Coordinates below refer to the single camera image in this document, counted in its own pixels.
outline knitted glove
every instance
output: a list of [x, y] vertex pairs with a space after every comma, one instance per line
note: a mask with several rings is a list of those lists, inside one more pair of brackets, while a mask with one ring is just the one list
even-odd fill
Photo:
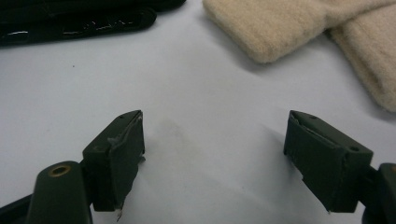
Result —
[[396, 0], [203, 0], [208, 16], [258, 63], [290, 53], [325, 29]]
[[396, 4], [370, 11], [331, 30], [376, 101], [396, 112]]

